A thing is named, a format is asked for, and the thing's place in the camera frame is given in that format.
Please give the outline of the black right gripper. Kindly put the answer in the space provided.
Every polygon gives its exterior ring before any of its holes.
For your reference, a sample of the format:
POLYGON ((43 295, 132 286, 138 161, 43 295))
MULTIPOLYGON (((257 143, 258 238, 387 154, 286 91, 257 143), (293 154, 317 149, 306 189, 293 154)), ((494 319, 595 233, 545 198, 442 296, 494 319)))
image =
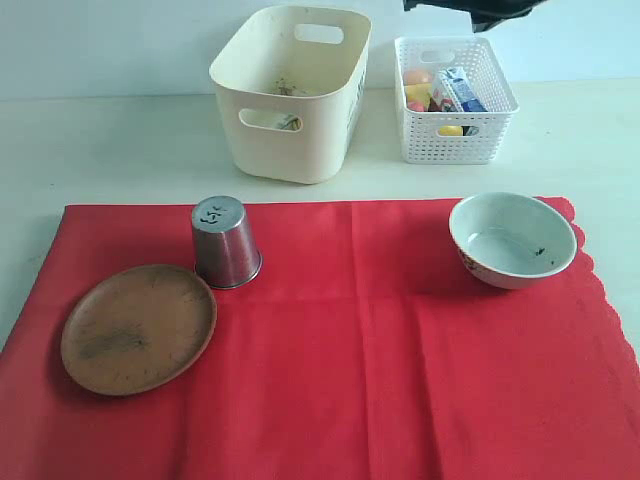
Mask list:
POLYGON ((403 0, 408 12, 419 5, 446 8, 470 14, 474 31, 489 31, 512 19, 529 15, 544 0, 403 0))

